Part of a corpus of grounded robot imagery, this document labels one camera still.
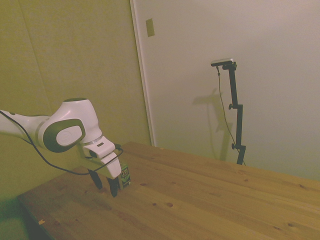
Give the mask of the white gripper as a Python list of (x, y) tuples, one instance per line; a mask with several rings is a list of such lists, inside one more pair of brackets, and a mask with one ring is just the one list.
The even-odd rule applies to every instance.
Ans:
[(98, 174), (107, 177), (111, 195), (115, 198), (118, 195), (119, 180), (118, 176), (121, 174), (121, 165), (117, 154), (112, 152), (103, 158), (94, 158), (87, 161), (87, 166), (90, 170), (90, 177), (95, 186), (100, 190), (103, 188), (102, 181)]

